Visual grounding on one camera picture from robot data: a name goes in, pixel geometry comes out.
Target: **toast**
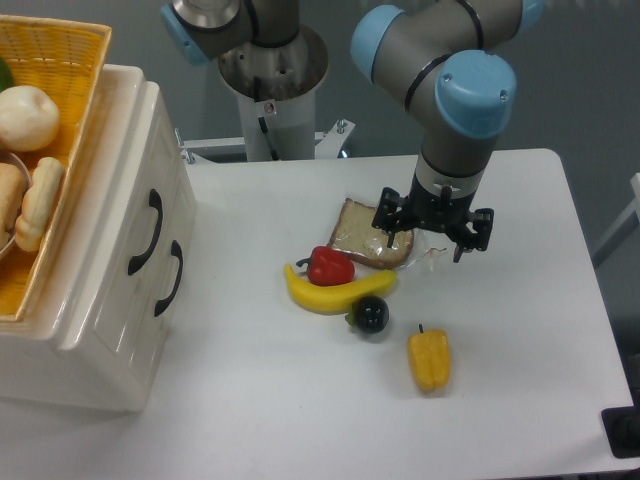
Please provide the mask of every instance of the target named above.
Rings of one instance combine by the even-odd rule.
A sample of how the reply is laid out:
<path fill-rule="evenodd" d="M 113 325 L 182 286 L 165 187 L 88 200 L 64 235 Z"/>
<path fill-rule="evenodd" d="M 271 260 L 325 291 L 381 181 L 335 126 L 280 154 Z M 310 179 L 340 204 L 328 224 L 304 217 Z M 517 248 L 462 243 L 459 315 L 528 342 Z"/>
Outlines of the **toast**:
<path fill-rule="evenodd" d="M 347 198 L 328 246 L 362 265 L 379 270 L 396 269 L 411 254 L 413 231 L 398 232 L 388 248 L 387 235 L 371 226 L 374 214 L 375 208 Z"/>

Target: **wicker basket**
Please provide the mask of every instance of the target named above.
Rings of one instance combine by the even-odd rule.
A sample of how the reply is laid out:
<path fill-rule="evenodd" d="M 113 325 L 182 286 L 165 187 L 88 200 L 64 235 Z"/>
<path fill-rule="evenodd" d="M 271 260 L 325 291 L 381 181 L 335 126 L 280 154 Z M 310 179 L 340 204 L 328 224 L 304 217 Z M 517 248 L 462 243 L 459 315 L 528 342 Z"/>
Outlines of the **wicker basket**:
<path fill-rule="evenodd" d="M 0 262 L 0 321 L 21 321 L 47 276 L 56 250 L 65 200 L 72 188 L 76 153 L 111 40 L 111 28 L 87 23 L 0 15 L 0 57 L 16 85 L 44 90 L 60 109 L 60 130 L 46 148 L 18 154 L 33 172 L 38 160 L 55 157 L 66 171 L 40 251 L 14 248 Z"/>

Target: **red bell pepper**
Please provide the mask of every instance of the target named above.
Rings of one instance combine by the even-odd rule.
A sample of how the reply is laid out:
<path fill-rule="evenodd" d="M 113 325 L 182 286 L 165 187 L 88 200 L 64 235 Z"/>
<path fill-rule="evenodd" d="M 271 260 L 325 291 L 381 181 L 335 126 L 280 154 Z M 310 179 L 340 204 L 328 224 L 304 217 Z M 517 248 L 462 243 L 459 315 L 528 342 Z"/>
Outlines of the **red bell pepper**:
<path fill-rule="evenodd" d="M 321 287 L 349 283 L 356 272 L 349 257 L 329 247 L 314 248 L 310 258 L 302 259 L 296 265 L 302 267 L 305 263 L 308 264 L 309 281 Z"/>

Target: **white table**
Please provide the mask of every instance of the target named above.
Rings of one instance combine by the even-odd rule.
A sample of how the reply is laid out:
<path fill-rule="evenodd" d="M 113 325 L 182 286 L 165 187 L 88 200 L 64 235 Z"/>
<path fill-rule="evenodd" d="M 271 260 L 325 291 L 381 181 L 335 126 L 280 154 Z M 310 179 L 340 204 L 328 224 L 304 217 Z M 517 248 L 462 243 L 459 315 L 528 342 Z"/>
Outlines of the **white table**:
<path fill-rule="evenodd" d="M 406 193 L 415 158 L 189 167 L 198 212 L 146 410 L 0 401 L 3 478 L 485 479 L 636 468 L 600 420 L 631 404 L 560 160 L 498 152 L 474 202 L 489 250 L 403 271 L 363 339 L 296 306 L 282 266 L 344 198 Z M 433 245 L 449 245 L 431 234 Z M 406 340 L 444 328 L 449 387 L 421 394 Z"/>

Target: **yellow bell pepper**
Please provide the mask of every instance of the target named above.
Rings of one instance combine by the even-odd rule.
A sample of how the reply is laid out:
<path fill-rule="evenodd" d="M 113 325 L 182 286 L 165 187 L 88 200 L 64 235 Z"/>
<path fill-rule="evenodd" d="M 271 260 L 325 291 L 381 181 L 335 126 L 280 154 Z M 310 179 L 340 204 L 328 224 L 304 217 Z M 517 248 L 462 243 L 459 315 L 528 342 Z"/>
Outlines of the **yellow bell pepper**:
<path fill-rule="evenodd" d="M 421 390 L 428 392 L 444 387 L 449 381 L 451 358 L 444 330 L 428 330 L 411 335 L 407 342 L 413 378 Z"/>

